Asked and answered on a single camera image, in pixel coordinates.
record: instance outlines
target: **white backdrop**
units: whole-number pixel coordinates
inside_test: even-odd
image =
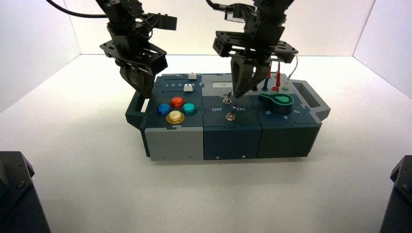
[[[251,0],[215,0],[223,4]],[[83,13],[101,13],[94,0],[65,0],[67,8]],[[243,24],[224,21],[205,0],[142,0],[145,12],[178,17],[177,32],[155,30],[152,43],[168,54],[215,54],[216,30],[242,31]],[[286,11],[282,40],[301,55],[352,56],[374,0],[296,0]],[[83,54],[102,54],[99,45],[108,41],[107,19],[71,17]]]
[[[69,17],[44,0],[0,0],[0,22],[1,112],[80,50]]]
[[[411,0],[377,0],[355,57],[412,99]]]

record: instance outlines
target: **small display screen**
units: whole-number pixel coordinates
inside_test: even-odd
[[[212,83],[212,86],[214,88],[215,87],[217,87],[217,88],[220,88],[220,87],[230,88],[230,87],[233,87],[233,84],[231,82],[225,82],[225,83],[223,83],[223,82],[214,82],[214,83]]]

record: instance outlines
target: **black cable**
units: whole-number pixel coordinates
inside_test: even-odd
[[[69,14],[71,16],[76,16],[76,17],[83,17],[83,18],[107,18],[107,15],[89,15],[89,14],[82,14],[82,13],[77,13],[73,11],[69,11],[59,5],[57,5],[55,2],[52,0],[46,0],[50,5],[54,6],[57,10],[62,11],[66,14]]]
[[[231,6],[227,5],[222,5],[218,3],[213,3],[211,0],[206,0],[208,5],[213,8],[213,10],[218,10],[218,11],[233,11],[233,8]]]
[[[140,18],[141,20],[143,20],[143,22],[146,23],[147,26],[149,26],[149,28],[150,28],[150,31],[149,31],[150,36],[142,35],[142,34],[140,34],[138,31],[136,31],[136,32],[137,32],[141,37],[150,40],[150,39],[152,38],[152,36],[153,36],[153,25],[151,25],[151,24],[147,21],[147,19],[145,19],[144,16],[141,16],[141,17],[139,17],[139,18]]]
[[[206,2],[209,4],[210,7],[212,7],[213,9],[215,8],[215,4],[212,3],[211,0],[206,0]]]

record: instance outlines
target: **blue button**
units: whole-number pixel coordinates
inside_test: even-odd
[[[163,103],[160,104],[157,108],[156,108],[156,113],[159,116],[166,116],[167,114],[169,114],[169,112],[172,111],[172,107],[170,107],[169,104],[167,103]]]
[[[197,108],[193,103],[185,103],[181,109],[182,113],[187,116],[194,115],[197,112]]]

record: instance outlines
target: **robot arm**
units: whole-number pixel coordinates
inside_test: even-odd
[[[290,63],[298,51],[280,41],[286,21],[285,10],[294,0],[253,0],[254,6],[206,2],[225,12],[225,20],[244,22],[244,32],[216,31],[214,50],[221,57],[232,57],[233,94],[236,98],[254,89],[270,72],[271,61]]]
[[[144,14],[138,0],[96,0],[109,18],[112,40],[100,45],[115,58],[120,74],[143,97],[150,98],[157,73],[167,67],[166,51],[149,43],[153,28],[176,30],[177,18]]]

